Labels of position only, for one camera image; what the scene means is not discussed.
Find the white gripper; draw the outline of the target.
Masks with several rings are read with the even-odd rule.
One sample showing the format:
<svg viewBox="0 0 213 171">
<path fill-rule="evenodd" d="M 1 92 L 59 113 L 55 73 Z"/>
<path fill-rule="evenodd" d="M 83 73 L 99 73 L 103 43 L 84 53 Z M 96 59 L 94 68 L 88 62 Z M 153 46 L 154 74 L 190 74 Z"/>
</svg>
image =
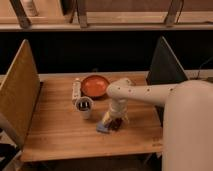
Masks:
<svg viewBox="0 0 213 171">
<path fill-rule="evenodd" d="M 124 124 L 130 123 L 128 116 L 126 115 L 127 107 L 124 104 L 110 103 L 109 110 L 102 118 L 102 124 L 107 125 L 111 122 L 111 119 L 122 118 Z"/>
</svg>

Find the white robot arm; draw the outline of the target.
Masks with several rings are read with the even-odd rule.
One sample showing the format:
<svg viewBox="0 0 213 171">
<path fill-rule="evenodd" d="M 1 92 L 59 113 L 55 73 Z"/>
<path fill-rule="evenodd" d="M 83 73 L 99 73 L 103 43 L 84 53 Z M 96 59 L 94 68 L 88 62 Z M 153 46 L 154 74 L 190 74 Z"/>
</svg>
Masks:
<svg viewBox="0 0 213 171">
<path fill-rule="evenodd" d="M 126 114 L 128 99 L 164 108 L 162 171 L 213 171 L 213 83 L 133 86 L 122 78 L 107 87 L 104 125 Z"/>
</svg>

